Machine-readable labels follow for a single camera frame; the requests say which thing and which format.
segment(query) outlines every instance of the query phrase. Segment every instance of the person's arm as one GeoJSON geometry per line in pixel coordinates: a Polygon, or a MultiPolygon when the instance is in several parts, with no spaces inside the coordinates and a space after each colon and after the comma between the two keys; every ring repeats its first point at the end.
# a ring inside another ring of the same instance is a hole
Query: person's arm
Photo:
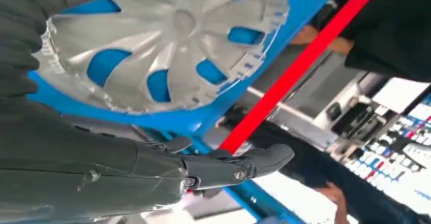
{"type": "Polygon", "coordinates": [[[316,191],[323,194],[337,205],[335,224],[349,224],[347,221],[347,203],[344,194],[335,184],[328,182],[328,187],[317,188],[316,191]]]}
{"type": "MultiPolygon", "coordinates": [[[[305,26],[296,37],[290,42],[292,45],[306,45],[311,43],[317,36],[319,31],[311,25],[305,26]]],[[[337,37],[329,45],[328,49],[340,53],[348,54],[353,48],[354,42],[343,37],[337,37]]]]}

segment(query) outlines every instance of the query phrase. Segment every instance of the person's hand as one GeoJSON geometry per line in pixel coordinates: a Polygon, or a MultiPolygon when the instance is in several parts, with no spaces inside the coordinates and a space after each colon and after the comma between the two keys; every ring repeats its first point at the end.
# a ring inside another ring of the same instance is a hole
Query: person's hand
{"type": "Polygon", "coordinates": [[[320,187],[315,189],[317,192],[320,192],[325,197],[327,197],[332,202],[338,204],[338,203],[344,203],[344,193],[339,189],[335,184],[332,182],[327,182],[328,187],[320,187]]]}
{"type": "Polygon", "coordinates": [[[305,26],[290,42],[292,45],[306,45],[311,43],[319,35],[319,31],[311,25],[305,26]]]}

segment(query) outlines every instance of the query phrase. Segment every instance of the white surface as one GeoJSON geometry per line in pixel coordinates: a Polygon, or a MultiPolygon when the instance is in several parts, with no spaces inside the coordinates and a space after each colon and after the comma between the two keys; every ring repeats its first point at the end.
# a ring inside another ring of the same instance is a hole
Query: white surface
{"type": "Polygon", "coordinates": [[[176,210],[163,213],[160,215],[145,216],[145,222],[148,224],[194,224],[195,220],[185,210],[176,210]]]}
{"type": "Polygon", "coordinates": [[[196,224],[254,224],[256,219],[246,210],[237,210],[226,214],[215,215],[195,221],[196,224]]]}
{"type": "Polygon", "coordinates": [[[374,96],[373,101],[396,113],[402,113],[428,86],[429,83],[391,78],[374,96]]]}
{"type": "MultiPolygon", "coordinates": [[[[298,181],[279,172],[254,181],[289,210],[295,212],[305,223],[334,223],[336,205],[298,181]]],[[[350,224],[358,224],[351,216],[348,220],[350,224]]]]}
{"type": "Polygon", "coordinates": [[[409,116],[413,116],[417,119],[425,121],[429,116],[431,116],[431,107],[424,104],[419,104],[409,113],[409,116]]]}

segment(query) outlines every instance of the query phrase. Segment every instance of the person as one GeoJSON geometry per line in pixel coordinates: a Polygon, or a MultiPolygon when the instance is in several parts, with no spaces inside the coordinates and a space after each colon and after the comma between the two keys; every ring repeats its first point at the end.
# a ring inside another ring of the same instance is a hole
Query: person
{"type": "MultiPolygon", "coordinates": [[[[329,46],[345,66],[431,82],[431,0],[371,0],[329,46]]],[[[291,41],[312,42],[347,0],[331,0],[291,41]]]]}
{"type": "Polygon", "coordinates": [[[0,222],[87,223],[168,208],[188,189],[240,184],[293,157],[286,145],[241,157],[177,155],[181,147],[169,142],[73,127],[28,100],[38,89],[27,75],[39,66],[32,53],[41,49],[47,19],[87,1],[0,0],[0,222]]]}
{"type": "MultiPolygon", "coordinates": [[[[244,111],[242,107],[230,109],[221,126],[232,130],[244,118],[244,111]]],[[[286,144],[292,148],[295,156],[280,169],[280,173],[334,201],[338,206],[336,224],[347,223],[347,213],[361,224],[431,223],[428,217],[420,216],[396,202],[336,162],[329,154],[291,135],[275,123],[264,121],[251,135],[249,142],[260,148],[272,144],[286,144]]]]}
{"type": "Polygon", "coordinates": [[[343,191],[332,182],[327,182],[327,185],[328,187],[318,187],[315,190],[337,205],[334,224],[349,224],[347,220],[347,203],[343,191]]]}

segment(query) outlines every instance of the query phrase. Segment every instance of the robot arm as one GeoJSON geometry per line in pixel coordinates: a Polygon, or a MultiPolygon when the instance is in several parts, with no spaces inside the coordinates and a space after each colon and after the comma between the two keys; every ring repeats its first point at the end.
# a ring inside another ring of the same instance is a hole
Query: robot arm
{"type": "Polygon", "coordinates": [[[290,148],[232,158],[175,155],[129,139],[77,129],[26,98],[37,91],[46,20],[89,0],[0,0],[0,222],[89,221],[169,207],[191,189],[219,187],[278,170],[290,148]]]}

